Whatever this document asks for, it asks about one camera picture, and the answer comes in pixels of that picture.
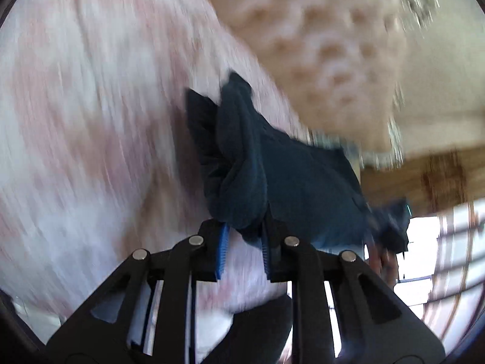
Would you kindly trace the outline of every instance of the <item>dark blue garment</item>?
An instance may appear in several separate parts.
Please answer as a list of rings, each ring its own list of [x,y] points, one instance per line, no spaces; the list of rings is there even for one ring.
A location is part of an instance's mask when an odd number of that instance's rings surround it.
[[[221,89],[220,106],[187,92],[188,127],[211,215],[251,243],[270,205],[275,219],[317,249],[359,245],[369,234],[383,242],[381,235],[391,233],[389,249],[406,250],[409,216],[393,214],[398,231],[390,231],[388,210],[374,215],[341,149],[311,147],[274,129],[251,95],[235,72]]]

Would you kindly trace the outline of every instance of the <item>silver screw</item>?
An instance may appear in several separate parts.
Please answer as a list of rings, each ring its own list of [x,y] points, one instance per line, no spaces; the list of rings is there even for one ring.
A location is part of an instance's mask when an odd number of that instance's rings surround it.
[[[300,244],[300,240],[297,237],[289,235],[285,238],[285,245],[289,247],[297,247]]]
[[[354,262],[357,255],[352,250],[344,250],[341,254],[342,258],[348,262]]]
[[[189,238],[189,243],[192,246],[199,247],[204,243],[204,238],[201,237],[200,235],[193,235],[192,237]]]
[[[148,255],[148,252],[145,249],[136,249],[133,252],[133,259],[144,260],[147,255]]]

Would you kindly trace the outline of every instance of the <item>black fabric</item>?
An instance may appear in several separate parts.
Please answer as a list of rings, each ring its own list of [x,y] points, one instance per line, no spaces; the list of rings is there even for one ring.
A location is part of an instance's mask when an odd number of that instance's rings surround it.
[[[236,313],[229,332],[202,364],[276,364],[292,325],[287,295]]]
[[[368,234],[379,241],[392,233],[393,246],[406,250],[406,229],[392,231],[384,220],[388,210],[369,222],[373,210],[343,151],[310,147],[274,129],[256,112],[251,95],[235,72],[221,89],[220,106],[187,92],[188,127],[211,215],[252,244],[270,205],[275,219],[318,249],[359,245]],[[401,217],[398,226],[407,223],[409,217],[407,222]]]

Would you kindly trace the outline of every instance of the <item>beige tufted cushion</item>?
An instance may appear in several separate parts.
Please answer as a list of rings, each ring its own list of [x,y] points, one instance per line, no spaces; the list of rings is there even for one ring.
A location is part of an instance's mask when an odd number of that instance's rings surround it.
[[[403,55],[399,0],[211,0],[309,128],[390,147]]]

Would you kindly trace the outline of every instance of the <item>folded cloth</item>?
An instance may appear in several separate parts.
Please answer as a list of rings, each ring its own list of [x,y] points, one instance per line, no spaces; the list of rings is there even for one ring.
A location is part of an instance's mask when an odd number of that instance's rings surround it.
[[[388,241],[394,248],[407,250],[406,221],[400,219],[399,231],[393,231],[382,217],[388,210],[372,217],[341,149],[310,147],[274,129],[256,112],[251,95],[235,72],[221,89],[220,106],[187,92],[188,127],[215,219],[254,244],[269,205],[275,219],[317,249],[362,244],[369,233],[381,242],[384,233],[392,233]]]

